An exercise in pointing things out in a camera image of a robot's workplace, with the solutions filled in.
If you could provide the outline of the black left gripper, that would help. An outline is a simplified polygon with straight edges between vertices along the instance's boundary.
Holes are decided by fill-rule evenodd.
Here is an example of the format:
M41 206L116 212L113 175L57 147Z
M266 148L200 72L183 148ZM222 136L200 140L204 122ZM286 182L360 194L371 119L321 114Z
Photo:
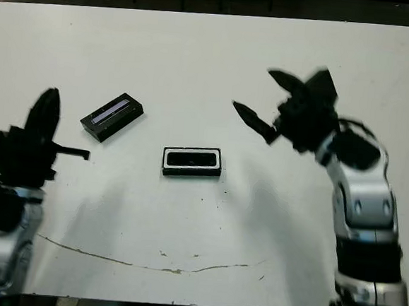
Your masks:
M89 159L87 150L61 146L35 133L55 135L60 120L60 102L59 90L49 88L30 109L24 129L10 127L0 158L1 182L42 187L45 182L54 180L57 172L52 166L59 153Z

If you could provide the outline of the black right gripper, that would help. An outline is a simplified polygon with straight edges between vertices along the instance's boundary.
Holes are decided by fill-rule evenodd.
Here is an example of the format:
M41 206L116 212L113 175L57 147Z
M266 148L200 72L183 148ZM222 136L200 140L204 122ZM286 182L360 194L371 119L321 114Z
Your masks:
M280 69L269 69L268 73L290 94L278 106L279 117L273 121L277 131L260 119L251 108L233 101L236 112L267 144L273 143L278 132L291 142L297 152L315 152L332 131L338 130L339 121L335 109L338 94L303 89L304 83L300 79Z

